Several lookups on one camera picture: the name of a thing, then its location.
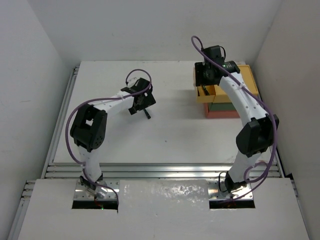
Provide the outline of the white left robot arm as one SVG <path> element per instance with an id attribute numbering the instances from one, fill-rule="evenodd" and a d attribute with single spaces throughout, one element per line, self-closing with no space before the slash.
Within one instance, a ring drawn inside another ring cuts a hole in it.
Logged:
<path id="1" fill-rule="evenodd" d="M 152 91 L 150 79 L 139 78 L 132 84 L 127 81 L 126 87 L 113 97 L 87 100 L 68 117 L 66 147 L 71 158 L 81 165 L 80 182 L 90 192 L 97 194 L 109 188 L 102 184 L 103 173 L 97 157 L 98 149 L 105 140 L 107 120 L 123 110 L 128 110 L 131 115 L 143 111 L 150 119 L 147 108 L 156 103 Z"/>

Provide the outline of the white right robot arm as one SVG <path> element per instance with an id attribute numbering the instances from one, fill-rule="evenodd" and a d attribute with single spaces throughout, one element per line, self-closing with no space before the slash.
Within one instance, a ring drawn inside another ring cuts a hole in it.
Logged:
<path id="1" fill-rule="evenodd" d="M 234 61 L 225 61 L 219 45 L 202 47 L 200 53 L 204 61 L 194 65 L 195 85 L 219 86 L 231 100 L 242 123 L 235 139 L 238 152 L 224 180 L 227 192 L 231 193 L 249 182 L 249 172 L 275 141 L 274 131 L 279 119 L 269 114 L 249 91 L 240 68 Z"/>

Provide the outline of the green drawer box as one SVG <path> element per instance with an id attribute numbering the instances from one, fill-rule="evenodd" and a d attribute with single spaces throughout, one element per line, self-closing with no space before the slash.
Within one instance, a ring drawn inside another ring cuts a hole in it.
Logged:
<path id="1" fill-rule="evenodd" d="M 210 112 L 216 111 L 236 111 L 234 105 L 231 102 L 212 102 L 208 104 L 208 109 Z"/>

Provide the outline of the yellow top drawer box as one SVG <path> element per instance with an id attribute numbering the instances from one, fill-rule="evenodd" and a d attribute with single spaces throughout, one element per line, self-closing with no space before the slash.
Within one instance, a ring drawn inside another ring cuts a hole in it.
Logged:
<path id="1" fill-rule="evenodd" d="M 256 97 L 259 95 L 259 91 L 256 85 L 256 81 L 254 79 L 251 67 L 247 64 L 238 65 L 240 69 L 240 73 L 242 75 L 242 79 L 245 82 L 246 86 L 250 90 L 252 94 Z M 207 90 L 210 92 L 210 95 L 205 95 L 201 86 L 195 86 L 196 80 L 196 71 L 193 70 L 193 85 L 196 94 L 196 102 L 197 103 L 231 103 L 228 95 L 222 90 L 222 88 L 218 85 L 209 85 L 206 86 Z"/>

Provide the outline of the red bottom drawer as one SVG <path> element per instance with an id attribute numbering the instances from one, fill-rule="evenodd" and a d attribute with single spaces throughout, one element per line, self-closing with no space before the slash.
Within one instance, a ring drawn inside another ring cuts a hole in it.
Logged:
<path id="1" fill-rule="evenodd" d="M 208 119 L 237 119 L 239 118 L 238 112 L 235 111 L 209 111 L 209 103 L 204 103 L 204 115 Z"/>

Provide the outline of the aluminium frame rail front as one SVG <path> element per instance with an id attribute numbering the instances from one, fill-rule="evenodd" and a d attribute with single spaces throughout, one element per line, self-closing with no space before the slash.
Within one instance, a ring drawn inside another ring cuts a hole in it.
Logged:
<path id="1" fill-rule="evenodd" d="M 103 177 L 108 179 L 213 179 L 219 173 L 227 172 L 230 163 L 102 163 Z M 75 163 L 52 163 L 48 165 L 43 178 L 76 179 L 81 175 L 81 166 Z"/>

